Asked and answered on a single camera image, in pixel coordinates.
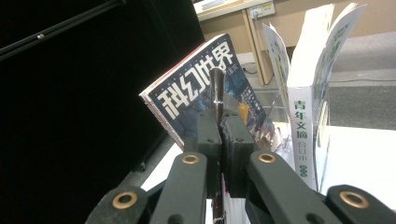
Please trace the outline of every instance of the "black panel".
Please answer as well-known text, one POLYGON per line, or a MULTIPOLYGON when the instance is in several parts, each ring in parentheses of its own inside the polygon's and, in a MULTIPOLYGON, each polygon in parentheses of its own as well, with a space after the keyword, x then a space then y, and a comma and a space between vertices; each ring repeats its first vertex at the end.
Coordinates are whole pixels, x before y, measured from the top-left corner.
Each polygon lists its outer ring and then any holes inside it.
MULTIPOLYGON (((1 223, 83 223, 161 141, 138 93, 204 41, 191 1, 163 2, 130 1, 0 62, 1 223)), ((1 48, 102 3, 11 4, 1 48)))

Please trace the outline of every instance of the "magazine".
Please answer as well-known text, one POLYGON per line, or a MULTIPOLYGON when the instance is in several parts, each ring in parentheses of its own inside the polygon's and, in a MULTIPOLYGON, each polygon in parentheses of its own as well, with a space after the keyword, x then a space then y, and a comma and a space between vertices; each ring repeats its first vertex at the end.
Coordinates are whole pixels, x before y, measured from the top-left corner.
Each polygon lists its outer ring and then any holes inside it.
POLYGON ((227 34, 217 35, 139 94, 182 149, 187 137, 196 137, 198 113, 210 109, 209 70, 213 67, 226 73, 224 91, 247 105, 246 125, 252 137, 263 132, 266 114, 236 58, 232 40, 227 34))
POLYGON ((295 172, 314 190, 321 186, 330 142, 326 127, 330 124, 327 92, 332 65, 365 8, 349 4, 332 26, 334 4, 307 10, 289 66, 276 29, 263 25, 276 81, 290 114, 295 172))

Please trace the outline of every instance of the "book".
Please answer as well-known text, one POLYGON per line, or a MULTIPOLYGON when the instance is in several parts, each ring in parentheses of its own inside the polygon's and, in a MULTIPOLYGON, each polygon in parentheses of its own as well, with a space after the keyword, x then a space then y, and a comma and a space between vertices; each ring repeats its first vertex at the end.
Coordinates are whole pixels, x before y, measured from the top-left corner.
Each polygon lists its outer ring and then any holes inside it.
POLYGON ((263 132, 265 111, 236 58, 232 40, 228 34, 217 35, 139 94, 181 149, 186 138, 196 137, 197 115, 210 109, 209 70, 213 67, 225 72, 224 91, 248 106, 246 125, 252 137, 263 132))
POLYGON ((285 45, 273 26, 263 25, 276 81, 290 114, 294 169, 314 190, 324 177, 330 135, 329 78, 341 47, 366 5, 349 4, 332 21, 334 4, 305 12, 302 32, 289 65, 285 45))

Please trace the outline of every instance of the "book cover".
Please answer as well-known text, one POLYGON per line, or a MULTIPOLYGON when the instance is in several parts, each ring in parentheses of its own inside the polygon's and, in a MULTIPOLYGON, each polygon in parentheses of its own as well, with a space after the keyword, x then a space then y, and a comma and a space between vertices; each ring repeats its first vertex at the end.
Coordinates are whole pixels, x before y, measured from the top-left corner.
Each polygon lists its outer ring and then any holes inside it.
POLYGON ((139 94, 182 149, 185 138, 196 137, 198 113, 210 108, 209 70, 213 67, 226 73, 224 91, 248 105, 246 125, 252 136, 262 131, 266 119, 263 107, 236 58, 230 36, 218 35, 139 94))
POLYGON ((291 60, 287 86, 295 171, 314 190, 320 188, 330 142, 326 126, 332 65, 365 7, 349 4, 330 29, 333 4, 306 11, 291 60))

